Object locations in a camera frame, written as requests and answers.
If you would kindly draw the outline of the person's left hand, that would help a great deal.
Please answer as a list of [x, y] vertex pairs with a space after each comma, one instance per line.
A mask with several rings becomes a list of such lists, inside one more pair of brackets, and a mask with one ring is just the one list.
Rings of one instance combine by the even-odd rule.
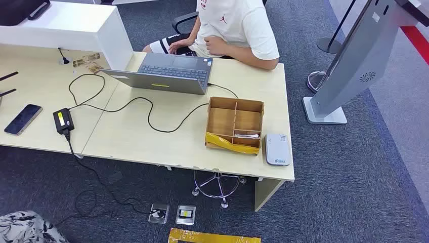
[[228, 54], [228, 44], [218, 36], [208, 36], [204, 38], [206, 49], [211, 55], [226, 56]]

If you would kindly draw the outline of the person's right hand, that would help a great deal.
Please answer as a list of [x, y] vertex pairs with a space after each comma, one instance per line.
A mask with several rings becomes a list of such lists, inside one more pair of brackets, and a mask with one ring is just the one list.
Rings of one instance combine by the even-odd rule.
[[169, 46], [169, 53], [178, 55], [179, 49], [188, 48], [193, 43], [194, 43], [194, 40], [190, 37], [171, 43]]

